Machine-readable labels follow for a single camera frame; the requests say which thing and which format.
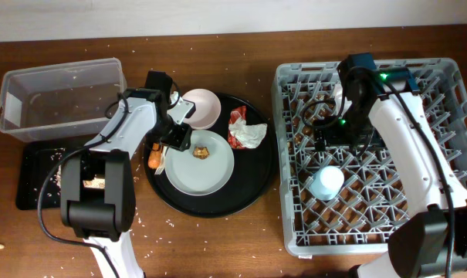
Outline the pink bowl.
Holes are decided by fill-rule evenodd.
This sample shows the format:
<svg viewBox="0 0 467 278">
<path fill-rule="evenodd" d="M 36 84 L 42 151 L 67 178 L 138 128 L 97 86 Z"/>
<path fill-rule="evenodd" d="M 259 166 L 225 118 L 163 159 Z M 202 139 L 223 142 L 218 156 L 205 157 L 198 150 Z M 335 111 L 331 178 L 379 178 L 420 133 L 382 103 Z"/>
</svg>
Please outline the pink bowl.
<svg viewBox="0 0 467 278">
<path fill-rule="evenodd" d="M 188 91 L 184 100 L 195 104 L 195 112 L 184 120 L 196 130 L 204 130 L 212 127 L 221 113 L 221 102 L 217 95 L 206 89 L 193 89 Z"/>
</svg>

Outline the white round plate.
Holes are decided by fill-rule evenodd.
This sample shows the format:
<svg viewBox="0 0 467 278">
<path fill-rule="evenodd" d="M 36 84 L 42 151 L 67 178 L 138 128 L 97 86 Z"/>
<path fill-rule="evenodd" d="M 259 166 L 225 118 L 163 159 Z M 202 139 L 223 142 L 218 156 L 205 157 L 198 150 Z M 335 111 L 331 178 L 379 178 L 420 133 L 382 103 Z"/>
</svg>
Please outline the white round plate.
<svg viewBox="0 0 467 278">
<path fill-rule="evenodd" d="M 207 147 L 209 157 L 204 160 L 195 158 L 192 153 L 196 146 Z M 213 131 L 198 130 L 191 133 L 189 149 L 167 152 L 164 171 L 178 191 L 191 196 L 205 196 L 227 183 L 234 166 L 234 154 L 227 140 Z"/>
</svg>

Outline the light blue plastic cup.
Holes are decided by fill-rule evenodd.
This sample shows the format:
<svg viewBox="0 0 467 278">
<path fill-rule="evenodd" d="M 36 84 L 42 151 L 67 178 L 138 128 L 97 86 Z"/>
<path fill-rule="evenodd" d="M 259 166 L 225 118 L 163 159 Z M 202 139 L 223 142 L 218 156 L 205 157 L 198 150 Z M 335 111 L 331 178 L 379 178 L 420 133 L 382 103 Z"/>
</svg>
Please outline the light blue plastic cup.
<svg viewBox="0 0 467 278">
<path fill-rule="evenodd" d="M 314 198 L 329 201 L 338 195 L 344 181 L 344 174 L 338 167 L 326 166 L 313 175 L 308 189 Z"/>
</svg>

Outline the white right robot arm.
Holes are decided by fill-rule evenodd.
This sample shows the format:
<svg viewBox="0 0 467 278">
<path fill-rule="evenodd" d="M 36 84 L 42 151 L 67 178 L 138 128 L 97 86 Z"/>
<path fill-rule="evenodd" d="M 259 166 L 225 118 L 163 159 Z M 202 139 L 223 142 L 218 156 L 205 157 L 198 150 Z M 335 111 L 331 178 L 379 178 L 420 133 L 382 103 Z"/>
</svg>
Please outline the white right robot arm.
<svg viewBox="0 0 467 278">
<path fill-rule="evenodd" d="M 354 266 L 351 277 L 450 277 L 467 272 L 467 189 L 453 173 L 425 117 L 421 91 L 406 67 L 378 69 L 370 53 L 337 66 L 337 114 L 305 120 L 336 129 L 351 147 L 375 129 L 391 155 L 410 219 L 394 231 L 387 252 Z"/>
</svg>

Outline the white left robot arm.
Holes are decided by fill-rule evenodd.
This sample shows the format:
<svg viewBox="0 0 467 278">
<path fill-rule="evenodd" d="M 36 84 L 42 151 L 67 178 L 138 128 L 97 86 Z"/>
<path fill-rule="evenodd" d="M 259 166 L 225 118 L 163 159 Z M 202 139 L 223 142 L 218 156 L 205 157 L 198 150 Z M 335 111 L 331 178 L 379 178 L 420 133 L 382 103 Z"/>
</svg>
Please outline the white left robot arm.
<svg viewBox="0 0 467 278">
<path fill-rule="evenodd" d="M 135 216 L 130 160 L 144 138 L 177 151 L 189 149 L 184 122 L 195 104 L 153 89 L 127 89 L 102 131 L 61 165 L 61 218 L 89 246 L 105 277 L 143 277 L 130 238 Z"/>
</svg>

